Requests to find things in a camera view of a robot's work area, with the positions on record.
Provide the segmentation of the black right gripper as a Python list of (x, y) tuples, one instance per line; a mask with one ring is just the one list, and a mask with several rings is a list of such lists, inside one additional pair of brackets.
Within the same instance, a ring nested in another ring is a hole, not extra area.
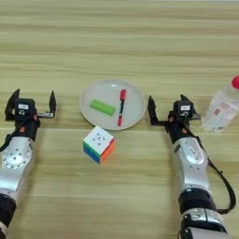
[[(193, 102), (185, 95), (180, 94), (181, 100)], [(172, 143), (185, 137), (191, 137), (192, 132), (190, 130), (190, 121), (188, 119), (176, 119), (171, 117), (167, 120), (158, 120), (156, 114), (156, 105), (152, 96), (148, 97), (148, 114), (150, 118), (150, 124), (154, 126), (166, 126), (167, 133), (169, 133)], [(192, 106), (192, 120), (200, 120), (200, 115), (196, 112), (194, 105)]]

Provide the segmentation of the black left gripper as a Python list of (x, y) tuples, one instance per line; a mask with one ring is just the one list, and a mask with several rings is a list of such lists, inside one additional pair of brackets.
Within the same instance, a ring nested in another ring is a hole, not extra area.
[[(5, 109), (6, 121), (15, 119), (15, 103), (19, 99), (20, 90), (15, 90), (10, 96)], [(15, 136), (27, 137), (35, 141), (37, 129), (40, 127), (40, 120), (53, 119), (56, 112), (56, 97), (54, 91), (51, 92), (49, 98), (49, 112), (38, 112), (37, 116), (23, 117), (15, 120)]]

